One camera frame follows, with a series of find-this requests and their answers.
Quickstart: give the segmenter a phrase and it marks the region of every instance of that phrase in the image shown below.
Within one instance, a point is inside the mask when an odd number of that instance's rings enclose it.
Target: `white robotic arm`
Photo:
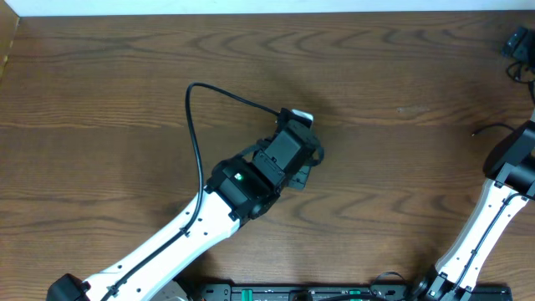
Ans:
[[[512,218],[535,195],[535,122],[528,121],[487,157],[474,212],[453,246],[413,287],[408,300],[468,301],[487,256]]]
[[[526,204],[527,198],[511,187],[500,186],[487,179],[476,209],[461,234],[448,253],[436,263],[438,273],[447,275],[446,279],[452,283],[459,283],[459,288],[475,288],[477,276],[488,254],[507,224]]]
[[[239,229],[240,221],[233,221],[229,217],[232,209],[227,203],[216,192],[204,193],[197,221],[191,226],[188,236],[179,237],[132,274],[127,282],[122,284],[113,300],[150,300],[195,258]],[[143,259],[179,233],[189,221],[195,206],[196,197],[175,219],[130,255],[85,279],[84,282],[89,285],[89,290],[85,293],[87,298],[91,301],[101,300],[109,292],[111,285],[120,281]]]
[[[264,214],[284,187],[303,189],[310,169],[323,159],[323,149],[311,131],[313,116],[286,109],[277,116],[273,137],[213,169],[202,198],[197,194],[168,225],[111,267],[83,282],[64,275],[49,288],[47,301],[150,300],[208,248]],[[252,159],[246,161],[249,153]]]

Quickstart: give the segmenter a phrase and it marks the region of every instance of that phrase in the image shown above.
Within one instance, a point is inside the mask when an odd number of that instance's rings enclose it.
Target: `wood grain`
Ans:
[[[2,82],[4,65],[8,62],[8,54],[17,31],[17,25],[17,14],[3,0],[0,0],[0,83]]]
[[[326,149],[305,191],[186,271],[236,283],[416,277],[455,240],[482,162],[532,105],[499,55],[535,13],[25,18],[0,88],[0,299],[43,299],[63,273],[122,258],[195,194],[192,81],[316,118]],[[192,109],[206,172],[273,118],[210,91]],[[481,271],[535,299],[535,207]]]

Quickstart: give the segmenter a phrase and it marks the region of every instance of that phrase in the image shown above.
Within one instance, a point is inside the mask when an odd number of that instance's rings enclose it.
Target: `black cable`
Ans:
[[[518,68],[515,70],[514,74],[511,74],[512,67],[516,65],[518,65]],[[505,72],[507,73],[507,76],[509,77],[509,79],[511,79],[512,81],[519,83],[519,84],[528,84],[529,81],[522,80],[522,66],[523,66],[523,63],[521,61],[514,62],[510,64],[507,67],[507,69],[505,69]]]
[[[472,262],[476,258],[476,255],[479,253],[479,249],[482,247],[483,243],[487,239],[488,234],[491,232],[491,230],[494,227],[494,225],[496,224],[497,220],[500,218],[502,213],[505,211],[505,208],[507,206],[509,206],[509,204],[511,203],[511,200],[514,197],[521,196],[521,195],[522,195],[521,193],[513,193],[507,199],[505,199],[503,201],[503,205],[500,207],[500,210],[498,211],[496,216],[492,219],[491,224],[488,225],[487,229],[483,233],[483,236],[479,240],[479,243],[477,244],[476,248],[474,250],[472,250],[470,259],[468,260],[468,263],[466,264],[465,268],[462,270],[461,276],[459,277],[459,279],[455,283],[455,287],[453,288],[454,291],[457,290],[460,287],[460,285],[462,283],[462,280],[464,280],[466,274],[468,273],[468,270],[470,270],[470,266],[471,266]]]
[[[403,283],[405,284],[405,286],[406,286],[407,288],[405,289],[405,293],[404,293],[404,295],[403,295],[403,298],[401,298],[401,299],[397,299],[397,300],[395,300],[395,301],[403,301],[403,300],[405,300],[405,299],[407,298],[407,294],[408,294],[408,292],[409,292],[409,290],[408,290],[409,284],[407,283],[407,280],[405,280],[405,279],[403,278],[403,276],[401,276],[400,273],[397,273],[397,272],[384,272],[384,273],[382,273],[381,275],[377,276],[377,277],[375,278],[375,280],[371,282],[371,284],[369,285],[369,287],[372,288],[372,287],[373,287],[379,280],[381,280],[383,277],[386,277],[386,276],[397,276],[397,277],[401,278],[401,280],[403,280]]]
[[[506,128],[506,129],[509,129],[509,130],[515,130],[515,128],[513,128],[513,127],[510,126],[510,125],[506,125],[506,124],[504,124],[504,123],[502,123],[502,122],[497,122],[497,123],[493,123],[493,124],[485,125],[485,126],[479,128],[479,129],[477,129],[477,130],[474,130],[474,131],[471,133],[471,135],[472,135],[472,136],[475,136],[475,135],[477,135],[477,134],[483,132],[484,130],[486,130],[486,129],[488,129],[488,128],[495,127],[495,126],[501,126],[501,127]]]
[[[512,67],[517,66],[517,65],[518,65],[518,68],[514,71],[514,74],[511,74]],[[510,64],[507,67],[507,69],[505,69],[505,72],[507,73],[507,76],[509,77],[509,79],[513,80],[515,83],[527,84],[527,88],[529,89],[529,94],[532,97],[532,102],[535,105],[535,91],[534,91],[535,90],[535,79],[522,80],[522,67],[523,67],[523,65],[524,65],[523,62],[517,61],[515,63]],[[528,71],[528,70],[531,70],[532,73],[535,73],[535,72],[533,72],[533,69],[530,69],[529,67],[526,68],[526,71]]]
[[[151,253],[149,256],[147,256],[145,259],[143,259],[140,263],[136,264],[128,273],[125,274],[119,281],[117,281],[114,285],[112,285],[110,288],[108,288],[108,292],[106,295],[101,299],[101,301],[108,300],[111,296],[115,295],[119,292],[119,287],[126,283],[128,278],[130,278],[134,273],[139,271],[143,266],[145,266],[150,260],[158,256],[163,250],[168,248],[173,242],[175,242],[178,238],[182,237],[182,235],[188,235],[188,230],[190,229],[191,225],[195,222],[197,219],[197,216],[199,215],[199,211],[201,210],[202,205],[202,197],[203,197],[203,189],[204,189],[204,173],[202,172],[202,160],[201,160],[201,152],[199,151],[199,145],[197,143],[197,137],[195,134],[195,128],[193,127],[193,119],[191,118],[191,107],[190,107],[190,97],[191,97],[191,90],[193,87],[199,86],[207,89],[212,89],[216,92],[219,92],[221,94],[224,94],[232,99],[235,99],[237,101],[240,101],[246,105],[251,105],[255,108],[259,108],[261,110],[265,110],[273,115],[278,116],[278,113],[274,110],[269,109],[268,107],[265,107],[263,105],[259,105],[256,103],[253,103],[250,100],[241,98],[235,94],[232,94],[228,91],[225,91],[224,89],[217,88],[216,86],[212,86],[211,84],[204,84],[204,83],[192,83],[187,87],[186,90],[186,98],[185,98],[185,109],[186,109],[186,119],[187,119],[187,127],[190,131],[190,137],[191,137],[191,144],[193,145],[193,152],[195,153],[195,158],[197,162],[197,174],[199,176],[199,190],[197,193],[197,201],[195,206],[195,211],[193,214],[191,214],[190,221],[181,228],[181,230],[170,240],[168,240],[166,243],[158,247],[153,253]]]

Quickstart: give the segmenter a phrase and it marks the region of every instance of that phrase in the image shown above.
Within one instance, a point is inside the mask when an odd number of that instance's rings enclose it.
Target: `green connector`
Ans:
[[[360,291],[357,289],[357,290],[352,290],[352,291],[349,291],[349,294],[360,294]],[[350,301],[363,301],[362,299],[351,299]]]
[[[242,301],[252,301],[252,289],[242,290]]]

